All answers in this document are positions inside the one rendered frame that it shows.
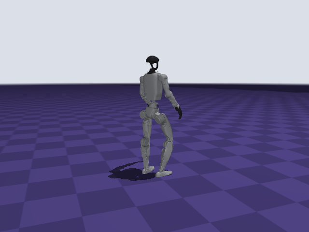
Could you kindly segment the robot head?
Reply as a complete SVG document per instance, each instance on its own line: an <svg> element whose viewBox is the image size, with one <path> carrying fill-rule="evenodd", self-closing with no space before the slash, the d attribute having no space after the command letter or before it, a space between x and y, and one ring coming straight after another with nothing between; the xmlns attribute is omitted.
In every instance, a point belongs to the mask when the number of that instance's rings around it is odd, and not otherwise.
<svg viewBox="0 0 309 232"><path fill-rule="evenodd" d="M151 69L149 70L149 72L147 74L153 74L155 73L155 70L157 70L158 68L158 62L159 62L159 58L155 57L155 56L149 56L146 59L146 62L149 62L151 64ZM156 63L156 68L153 67L153 64Z"/></svg>

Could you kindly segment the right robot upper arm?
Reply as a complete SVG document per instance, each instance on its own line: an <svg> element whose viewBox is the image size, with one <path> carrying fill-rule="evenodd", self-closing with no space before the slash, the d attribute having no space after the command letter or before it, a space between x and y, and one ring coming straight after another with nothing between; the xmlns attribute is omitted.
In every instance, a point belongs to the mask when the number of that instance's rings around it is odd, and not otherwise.
<svg viewBox="0 0 309 232"><path fill-rule="evenodd" d="M170 95L170 90L169 90L169 84L168 84L168 77L165 74L158 74L158 80L162 83L163 89L165 91L165 97L169 98L171 97Z"/></svg>

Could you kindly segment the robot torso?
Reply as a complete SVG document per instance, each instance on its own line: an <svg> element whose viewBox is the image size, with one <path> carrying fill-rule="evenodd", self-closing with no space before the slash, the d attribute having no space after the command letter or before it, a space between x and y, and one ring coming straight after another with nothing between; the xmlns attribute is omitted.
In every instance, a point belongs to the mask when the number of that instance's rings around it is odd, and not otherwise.
<svg viewBox="0 0 309 232"><path fill-rule="evenodd" d="M158 80L158 71L153 74L145 74L143 77L144 94L148 101L152 101L149 106L145 109L145 116L154 119L154 114L159 112L157 108L158 102L155 100L160 100L162 97L163 86Z"/></svg>

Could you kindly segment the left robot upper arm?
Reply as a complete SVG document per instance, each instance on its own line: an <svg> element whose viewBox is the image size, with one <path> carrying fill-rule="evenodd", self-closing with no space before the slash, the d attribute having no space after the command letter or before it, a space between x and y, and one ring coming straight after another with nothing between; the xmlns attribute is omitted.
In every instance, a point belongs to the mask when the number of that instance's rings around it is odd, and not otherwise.
<svg viewBox="0 0 309 232"><path fill-rule="evenodd" d="M140 95L145 97L145 94L144 94L144 85L143 85L143 77L144 76L141 76L140 77Z"/></svg>

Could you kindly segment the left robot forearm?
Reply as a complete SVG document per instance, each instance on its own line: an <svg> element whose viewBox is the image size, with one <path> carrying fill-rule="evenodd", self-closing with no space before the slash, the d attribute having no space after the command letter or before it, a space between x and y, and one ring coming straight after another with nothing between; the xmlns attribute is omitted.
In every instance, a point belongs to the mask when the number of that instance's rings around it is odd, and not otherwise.
<svg viewBox="0 0 309 232"><path fill-rule="evenodd" d="M146 99L146 97L141 96L142 99L149 105L151 102Z"/></svg>

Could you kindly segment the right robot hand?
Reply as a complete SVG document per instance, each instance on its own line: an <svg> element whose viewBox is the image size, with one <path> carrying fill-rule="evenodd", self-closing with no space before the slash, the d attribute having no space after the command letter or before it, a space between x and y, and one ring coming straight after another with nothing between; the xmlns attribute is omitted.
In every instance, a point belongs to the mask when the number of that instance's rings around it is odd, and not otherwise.
<svg viewBox="0 0 309 232"><path fill-rule="evenodd" d="M179 119L181 119L181 117L182 117L181 108L179 107L179 109L178 109L178 107L175 107L175 110L178 111L178 113L179 113Z"/></svg>

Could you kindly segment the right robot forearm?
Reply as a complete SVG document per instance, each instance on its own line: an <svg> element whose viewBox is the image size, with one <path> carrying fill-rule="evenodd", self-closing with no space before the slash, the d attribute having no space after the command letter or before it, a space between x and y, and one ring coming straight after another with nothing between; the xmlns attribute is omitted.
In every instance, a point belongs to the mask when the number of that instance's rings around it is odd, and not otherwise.
<svg viewBox="0 0 309 232"><path fill-rule="evenodd" d="M171 95L171 97L169 97L169 101L171 102L172 106L173 106L174 108L175 108L175 107L178 107L178 109L179 109L180 106L179 106L179 104L177 103L177 101L175 100L175 98L174 98L172 92L170 91L169 93L170 93L170 95Z"/></svg>

